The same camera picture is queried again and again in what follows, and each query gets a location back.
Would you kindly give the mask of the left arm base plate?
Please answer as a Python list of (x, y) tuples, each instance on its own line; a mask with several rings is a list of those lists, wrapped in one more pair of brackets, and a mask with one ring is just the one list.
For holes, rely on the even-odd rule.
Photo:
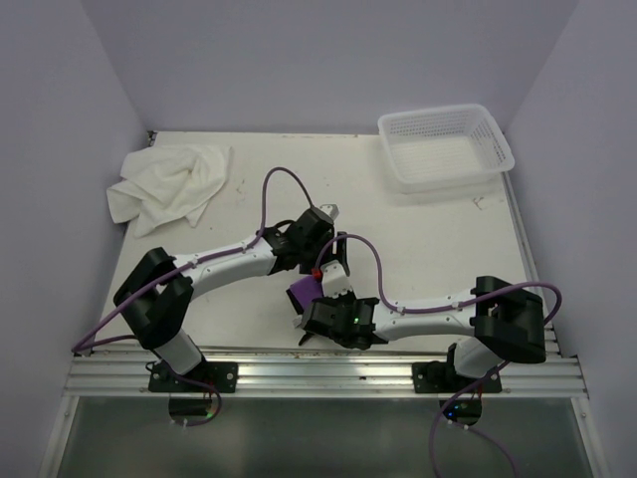
[(148, 362), (145, 368), (150, 373), (150, 392), (196, 393), (213, 387), (220, 393), (234, 393), (239, 377), (239, 366), (232, 361), (204, 359), (186, 375), (173, 372), (164, 361)]

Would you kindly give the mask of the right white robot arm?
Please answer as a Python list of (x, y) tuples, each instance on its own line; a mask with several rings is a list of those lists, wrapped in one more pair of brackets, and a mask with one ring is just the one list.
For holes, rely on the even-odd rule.
[(435, 300), (385, 305), (351, 293), (315, 298), (304, 307), (299, 328), (363, 351), (412, 337), (459, 336), (443, 367), (445, 382), (459, 391), (504, 362), (546, 359), (542, 298), (493, 276), (477, 278), (474, 287), (442, 305)]

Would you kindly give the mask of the purple microfiber towel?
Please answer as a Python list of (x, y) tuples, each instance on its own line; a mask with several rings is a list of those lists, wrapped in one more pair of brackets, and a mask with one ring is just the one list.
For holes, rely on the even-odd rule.
[(311, 312), (314, 300), (323, 297), (322, 287), (319, 280), (306, 276), (293, 283), (286, 293), (297, 314), (294, 320), (295, 327), (304, 331), (304, 335), (299, 340), (301, 347), (315, 334), (311, 325)]

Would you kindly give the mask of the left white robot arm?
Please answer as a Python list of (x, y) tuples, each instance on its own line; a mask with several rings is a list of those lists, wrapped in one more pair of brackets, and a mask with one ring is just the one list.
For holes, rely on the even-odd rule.
[(147, 252), (113, 297), (134, 337), (170, 369), (184, 390), (200, 388), (207, 377), (205, 358), (182, 328), (190, 303), (215, 289), (249, 278), (297, 269), (309, 275), (322, 247), (336, 235), (338, 208), (308, 208), (285, 230), (264, 227), (228, 248), (170, 255)]

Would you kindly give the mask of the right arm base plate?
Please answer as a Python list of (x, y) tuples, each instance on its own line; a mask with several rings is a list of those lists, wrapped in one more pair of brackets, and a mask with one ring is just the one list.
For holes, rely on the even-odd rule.
[(453, 394), (478, 381), (477, 378), (457, 374), (448, 360), (414, 362), (411, 365), (411, 377), (414, 391), (420, 394)]

